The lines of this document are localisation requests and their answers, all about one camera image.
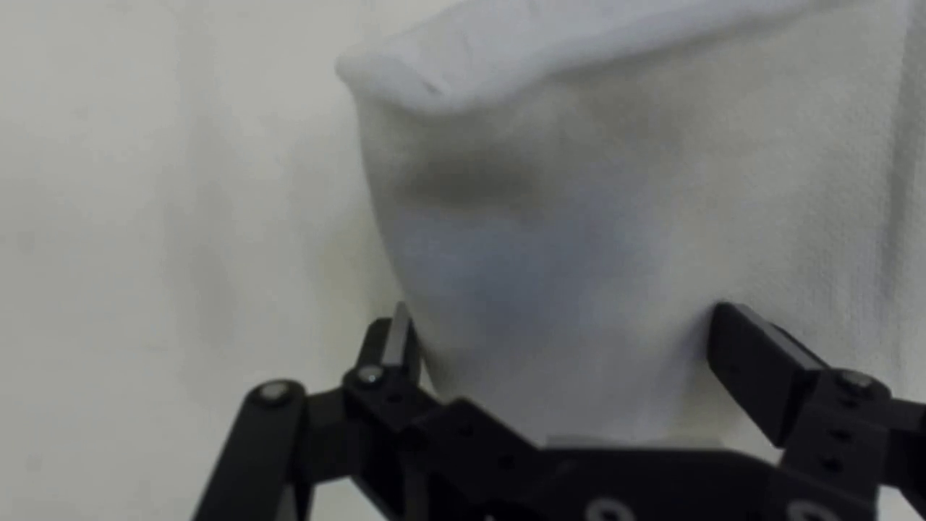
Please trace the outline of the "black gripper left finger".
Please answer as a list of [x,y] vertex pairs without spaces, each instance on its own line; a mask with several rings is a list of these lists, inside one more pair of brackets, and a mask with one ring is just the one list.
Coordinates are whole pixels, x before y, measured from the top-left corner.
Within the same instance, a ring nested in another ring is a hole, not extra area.
[[420,368],[422,358],[412,310],[396,305],[388,318],[376,318],[369,326],[353,373],[362,386],[379,386],[388,373],[417,381]]

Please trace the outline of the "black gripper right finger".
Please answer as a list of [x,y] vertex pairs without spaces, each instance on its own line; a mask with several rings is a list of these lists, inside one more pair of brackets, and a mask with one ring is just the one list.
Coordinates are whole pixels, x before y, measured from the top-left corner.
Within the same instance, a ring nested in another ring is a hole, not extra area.
[[721,300],[710,318],[706,361],[739,407],[784,446],[804,396],[828,365],[784,326]]

